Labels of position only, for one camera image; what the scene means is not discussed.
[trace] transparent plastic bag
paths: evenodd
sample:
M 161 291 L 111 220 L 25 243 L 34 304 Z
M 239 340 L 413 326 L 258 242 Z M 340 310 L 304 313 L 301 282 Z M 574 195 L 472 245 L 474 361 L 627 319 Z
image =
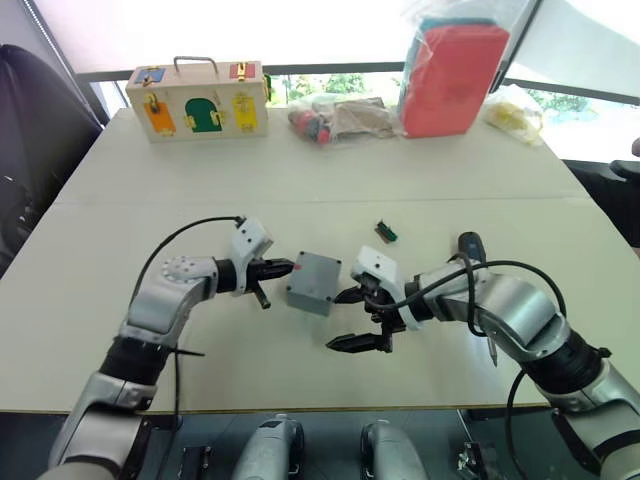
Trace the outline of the transparent plastic bag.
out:
M 388 138 L 400 133 L 396 113 L 379 97 L 304 97 L 289 104 L 288 117 L 300 136 L 320 145 L 362 134 Z
M 540 105 L 517 85 L 500 87 L 485 102 L 483 119 L 527 145 L 542 145 Z
M 409 137 L 464 133 L 477 116 L 527 0 L 418 0 L 405 17 L 398 114 Z

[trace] wooden toy box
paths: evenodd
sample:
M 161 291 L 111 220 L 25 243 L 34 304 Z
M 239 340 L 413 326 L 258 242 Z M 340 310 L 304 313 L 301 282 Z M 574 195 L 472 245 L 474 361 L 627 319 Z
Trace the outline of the wooden toy box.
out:
M 178 65 L 179 60 L 207 63 Z M 138 67 L 126 88 L 152 142 L 266 135 L 260 62 L 216 63 L 176 57 L 173 65 Z

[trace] black chair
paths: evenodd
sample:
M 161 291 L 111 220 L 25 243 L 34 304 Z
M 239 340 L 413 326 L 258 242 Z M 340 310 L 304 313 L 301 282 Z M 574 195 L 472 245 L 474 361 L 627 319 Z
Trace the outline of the black chair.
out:
M 629 245 L 640 248 L 640 161 L 564 162 Z
M 20 47 L 0 46 L 2 265 L 20 249 L 101 131 L 49 65 Z

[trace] dark floor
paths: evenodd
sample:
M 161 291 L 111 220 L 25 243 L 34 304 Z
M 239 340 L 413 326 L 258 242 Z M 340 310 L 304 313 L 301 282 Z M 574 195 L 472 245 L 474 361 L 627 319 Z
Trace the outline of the dark floor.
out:
M 185 446 L 213 447 L 205 480 L 229 479 L 242 448 L 267 413 L 186 415 L 160 477 L 175 479 Z M 290 415 L 305 432 L 305 480 L 360 478 L 359 441 L 364 425 L 387 419 L 402 427 L 414 442 L 431 480 L 459 479 L 457 453 L 467 432 L 455 410 L 309 412 Z M 506 455 L 502 418 L 465 422 L 475 441 L 495 444 L 500 468 L 517 479 Z M 32 480 L 46 468 L 49 449 L 63 418 L 54 415 L 0 414 L 0 479 Z M 521 463 L 531 480 L 588 480 L 555 431 L 549 412 L 514 418 L 515 442 Z M 167 431 L 154 431 L 139 478 L 155 479 L 159 460 L 169 440 Z

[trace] yellow object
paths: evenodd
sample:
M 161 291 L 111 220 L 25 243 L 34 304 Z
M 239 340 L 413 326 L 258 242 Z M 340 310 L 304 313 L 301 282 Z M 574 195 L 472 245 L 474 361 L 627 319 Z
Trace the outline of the yellow object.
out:
M 187 128 L 196 128 L 196 120 L 193 118 L 193 115 L 185 115 L 184 124 Z
M 244 133 L 252 133 L 258 127 L 256 107 L 253 97 L 239 92 L 233 97 L 233 112 L 236 117 L 236 125 Z
M 211 115 L 211 121 L 214 123 L 214 125 L 217 125 L 217 126 L 222 125 L 222 120 L 220 118 L 219 112 L 211 112 L 210 115 Z
M 540 145 L 540 106 L 516 85 L 500 88 L 485 104 L 484 120 L 527 145 Z
M 247 74 L 247 62 L 238 64 L 238 81 L 244 82 L 244 77 Z

